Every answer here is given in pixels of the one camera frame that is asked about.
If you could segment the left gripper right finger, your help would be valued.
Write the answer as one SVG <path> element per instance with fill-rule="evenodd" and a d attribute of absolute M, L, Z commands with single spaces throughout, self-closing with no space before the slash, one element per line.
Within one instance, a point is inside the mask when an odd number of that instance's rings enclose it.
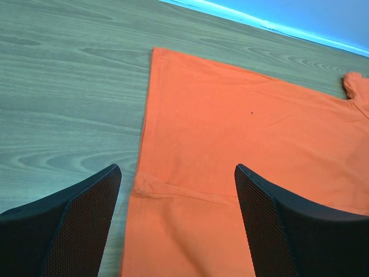
<path fill-rule="evenodd" d="M 368 216 L 318 204 L 235 169 L 256 276 L 368 276 Z"/>

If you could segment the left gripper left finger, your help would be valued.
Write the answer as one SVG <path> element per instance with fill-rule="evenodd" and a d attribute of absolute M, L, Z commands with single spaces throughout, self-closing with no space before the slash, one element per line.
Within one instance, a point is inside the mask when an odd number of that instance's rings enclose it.
<path fill-rule="evenodd" d="M 121 179 L 112 164 L 1 213 L 1 276 L 98 276 Z"/>

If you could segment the orange t shirt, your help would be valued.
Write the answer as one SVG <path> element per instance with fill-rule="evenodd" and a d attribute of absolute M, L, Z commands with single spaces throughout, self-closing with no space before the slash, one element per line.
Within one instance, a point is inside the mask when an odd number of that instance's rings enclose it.
<path fill-rule="evenodd" d="M 121 276 L 253 276 L 235 167 L 368 214 L 368 78 L 341 100 L 236 66 L 152 51 Z"/>

